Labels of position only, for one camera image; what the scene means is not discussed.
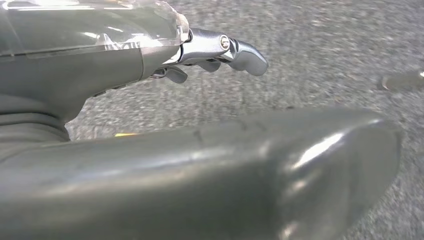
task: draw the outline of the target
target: gray plastic housing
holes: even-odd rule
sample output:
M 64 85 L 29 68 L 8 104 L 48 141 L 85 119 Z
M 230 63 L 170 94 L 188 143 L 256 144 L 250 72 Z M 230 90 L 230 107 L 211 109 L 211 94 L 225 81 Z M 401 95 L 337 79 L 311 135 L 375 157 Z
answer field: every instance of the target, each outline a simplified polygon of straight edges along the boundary
M 89 97 L 148 78 L 188 31 L 164 1 L 0 0 L 0 115 L 69 122 Z

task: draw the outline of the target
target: gray plastic body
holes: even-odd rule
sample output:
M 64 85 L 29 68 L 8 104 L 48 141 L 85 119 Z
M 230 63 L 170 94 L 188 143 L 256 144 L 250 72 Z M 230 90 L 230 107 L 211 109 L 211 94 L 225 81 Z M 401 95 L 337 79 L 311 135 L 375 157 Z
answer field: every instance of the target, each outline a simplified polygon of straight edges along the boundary
M 155 0 L 0 0 L 0 115 L 69 122 L 89 97 L 146 79 L 174 56 L 186 21 Z
M 42 139 L 2 155 L 0 239 L 333 240 L 384 194 L 401 147 L 380 115 L 340 108 Z

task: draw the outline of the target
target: gray carpet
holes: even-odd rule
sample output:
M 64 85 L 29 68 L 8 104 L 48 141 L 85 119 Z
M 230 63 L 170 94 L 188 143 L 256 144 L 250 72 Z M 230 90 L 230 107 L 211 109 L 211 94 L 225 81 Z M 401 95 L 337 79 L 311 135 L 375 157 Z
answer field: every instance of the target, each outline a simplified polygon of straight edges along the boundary
M 74 139 L 148 132 L 289 106 L 349 106 L 405 129 L 401 171 L 346 240 L 424 239 L 422 89 L 376 90 L 379 76 L 424 67 L 422 0 L 171 0 L 192 26 L 257 46 L 270 62 L 257 78 L 225 66 L 185 68 L 186 83 L 147 80 L 90 99 L 68 125 Z

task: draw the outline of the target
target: metal pin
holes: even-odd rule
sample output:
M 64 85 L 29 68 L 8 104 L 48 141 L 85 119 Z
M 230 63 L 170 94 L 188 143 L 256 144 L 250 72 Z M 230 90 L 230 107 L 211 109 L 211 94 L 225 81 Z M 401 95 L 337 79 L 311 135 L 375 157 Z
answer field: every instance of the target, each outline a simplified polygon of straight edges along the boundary
M 230 49 L 230 39 L 226 35 L 221 35 L 219 38 L 219 43 L 221 45 L 221 48 L 225 51 Z

